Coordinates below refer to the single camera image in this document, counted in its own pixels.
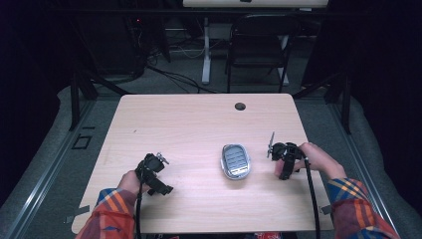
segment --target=wire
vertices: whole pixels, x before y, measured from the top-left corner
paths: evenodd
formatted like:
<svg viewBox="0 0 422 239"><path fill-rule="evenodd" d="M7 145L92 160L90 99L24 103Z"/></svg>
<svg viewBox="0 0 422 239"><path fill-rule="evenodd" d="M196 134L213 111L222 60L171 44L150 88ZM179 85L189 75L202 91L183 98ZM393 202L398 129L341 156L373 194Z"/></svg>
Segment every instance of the wire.
<svg viewBox="0 0 422 239"><path fill-rule="evenodd" d="M141 239L140 236L140 202L142 201L142 185L143 185L143 169L140 171L139 177L139 192L137 193L137 200L136 200L136 216L135 216L135 225L136 225L136 239Z"/></svg>
<svg viewBox="0 0 422 239"><path fill-rule="evenodd" d="M318 212L317 212L317 198L316 198L316 192L314 191L313 179L311 177L310 161L307 157L305 157L305 167L307 168L308 183L310 185L311 198L313 199L314 217L315 217L315 220L316 220L316 239L319 239L320 238L320 228L319 228L319 216L318 216Z"/></svg>
<svg viewBox="0 0 422 239"><path fill-rule="evenodd" d="M188 78L186 76L183 76L183 75L180 75L180 74L177 74L177 73L165 72L165 71L156 69L156 68L149 66L149 65L146 65L146 67L151 71L154 71L158 74L165 76L167 79L172 81L177 87L179 87L180 89L182 89L186 93L189 93L189 91L187 91L185 88L181 87L179 85L179 83L182 83L182 84L188 85L190 87L196 88L197 89L196 94L199 94L201 91L204 91L204 92L207 92L207 93L213 93L213 94L218 93L218 91L216 91L216 90L209 90L209 89L200 87L193 79Z"/></svg>

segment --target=chair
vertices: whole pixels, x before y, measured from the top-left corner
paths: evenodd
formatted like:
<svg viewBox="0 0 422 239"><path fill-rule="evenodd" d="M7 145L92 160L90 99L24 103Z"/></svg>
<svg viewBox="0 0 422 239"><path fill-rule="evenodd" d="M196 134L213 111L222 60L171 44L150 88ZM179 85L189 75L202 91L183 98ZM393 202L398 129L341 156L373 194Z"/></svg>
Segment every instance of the chair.
<svg viewBox="0 0 422 239"><path fill-rule="evenodd" d="M231 68L283 68L279 93L292 48L292 41L301 30L297 18L281 14L250 14L236 20L230 31L226 62L227 93L230 93ZM288 38L282 46L280 37Z"/></svg>

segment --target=hand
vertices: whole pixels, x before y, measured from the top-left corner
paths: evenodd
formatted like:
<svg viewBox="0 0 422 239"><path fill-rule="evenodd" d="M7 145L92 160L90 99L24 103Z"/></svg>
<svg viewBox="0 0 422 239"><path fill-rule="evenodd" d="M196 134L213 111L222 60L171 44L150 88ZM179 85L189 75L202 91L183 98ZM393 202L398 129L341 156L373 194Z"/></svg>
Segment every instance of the hand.
<svg viewBox="0 0 422 239"><path fill-rule="evenodd" d="M139 186L140 186L140 182L137 179L136 173L134 172L134 170L131 170L123 175L117 188L127 190L137 195L137 193L139 192ZM150 189L149 186L142 185L142 193L144 193L145 191L149 189Z"/></svg>
<svg viewBox="0 0 422 239"><path fill-rule="evenodd" d="M309 159L312 170L324 172L329 179L347 177L342 165L315 144L305 142L300 145L299 148ZM277 176L280 176L282 173L284 164L285 163L281 159L277 161L274 171ZM294 171L301 168L305 168L304 159L295 163Z"/></svg>

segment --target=gray floor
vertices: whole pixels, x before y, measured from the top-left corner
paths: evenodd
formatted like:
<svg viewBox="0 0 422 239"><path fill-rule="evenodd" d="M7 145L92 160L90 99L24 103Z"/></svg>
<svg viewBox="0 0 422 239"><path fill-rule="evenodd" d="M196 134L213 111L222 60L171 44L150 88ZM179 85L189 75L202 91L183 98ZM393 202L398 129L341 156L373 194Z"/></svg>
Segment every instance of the gray floor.
<svg viewBox="0 0 422 239"><path fill-rule="evenodd" d="M300 83L309 53L313 46L310 39L298 39L288 69L290 84L284 93L300 90ZM173 52L172 62L161 56L151 59L160 70L178 73L193 79L199 86L223 93L226 89L224 75L225 50L218 46L212 52L211 83L201 85L202 60L200 52ZM277 74L267 76L267 71L234 72L234 77L253 83L257 80L273 82ZM109 78L118 81L119 77ZM187 94L196 89L184 90L166 77L146 70L135 80L118 84L136 94ZM100 97L89 102L81 97L82 121L72 132L70 89L59 93L61 109L43 145L35 155L15 190L0 210L0 238L73 238L72 216L78 209L91 171L97 160L106 131L111 122L119 97L109 89L96 85ZM235 86L233 93L275 93L278 86ZM340 161L349 177L363 180L370 190L374 208L399 232L402 238L420 238L420 216L398 195L385 174L382 155L362 109L355 100L351 104L350 128L352 135L344 133L338 121L336 105L326 105L320 89L306 99L296 100L297 108L310 141L318 144ZM78 135L91 137L86 149L72 149ZM313 232L301 232L300 238L314 238ZM333 232L322 232L321 238L333 238Z"/></svg>

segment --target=wooden table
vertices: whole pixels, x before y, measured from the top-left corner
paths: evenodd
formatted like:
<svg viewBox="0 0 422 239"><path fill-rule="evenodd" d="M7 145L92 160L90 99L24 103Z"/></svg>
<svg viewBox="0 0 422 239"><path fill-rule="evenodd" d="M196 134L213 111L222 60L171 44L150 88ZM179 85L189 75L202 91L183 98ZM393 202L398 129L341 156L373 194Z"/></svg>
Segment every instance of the wooden table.
<svg viewBox="0 0 422 239"><path fill-rule="evenodd" d="M228 7L263 7L263 8L324 8L328 0L183 0L185 7L228 8Z"/></svg>
<svg viewBox="0 0 422 239"><path fill-rule="evenodd" d="M246 106L235 109L236 103ZM170 194L145 194L142 233L213 233L315 230L306 172L282 181L267 158L274 142L307 141L295 103L285 94L144 95L122 97L111 122L81 207L93 211L100 190L116 187L121 176L149 152L170 162L158 178ZM225 144L241 143L251 157L243 180L224 174ZM328 199L317 171L312 173L318 206ZM91 215L76 217L78 233ZM320 214L322 230L332 229Z"/></svg>
<svg viewBox="0 0 422 239"><path fill-rule="evenodd" d="M251 2L241 2L240 0L183 0L183 6L187 8L298 8L301 10L311 10L312 8L325 8L328 0L252 0ZM202 84L210 84L211 73L211 53L210 53L210 29L213 28L208 22L208 18L204 19L204 66L202 68ZM230 36L230 26L222 27L223 33L226 32L227 39ZM278 68L279 76L283 74L283 68ZM285 75L284 86L289 84L288 76Z"/></svg>

